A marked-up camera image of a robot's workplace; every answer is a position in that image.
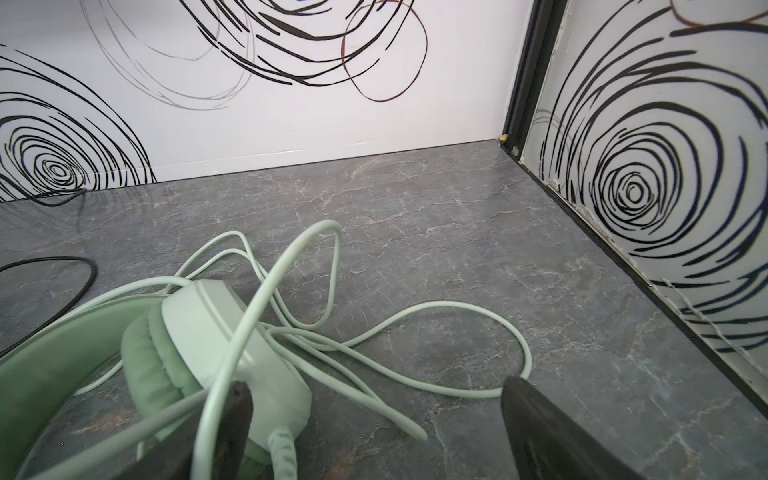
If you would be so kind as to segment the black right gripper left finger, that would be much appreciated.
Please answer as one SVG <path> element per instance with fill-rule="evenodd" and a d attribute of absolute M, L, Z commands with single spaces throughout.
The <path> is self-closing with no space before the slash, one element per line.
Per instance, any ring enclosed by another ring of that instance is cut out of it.
<path fill-rule="evenodd" d="M 202 408 L 115 479 L 190 479 Z M 253 403 L 244 382 L 231 382 L 214 443 L 212 479 L 235 479 L 245 451 Z"/>

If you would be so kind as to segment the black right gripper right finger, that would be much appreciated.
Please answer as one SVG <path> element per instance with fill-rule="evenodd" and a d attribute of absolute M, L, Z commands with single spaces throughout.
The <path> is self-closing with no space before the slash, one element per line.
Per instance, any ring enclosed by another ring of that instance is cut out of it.
<path fill-rule="evenodd" d="M 501 411 L 521 479 L 641 477 L 525 379 L 506 379 Z"/>

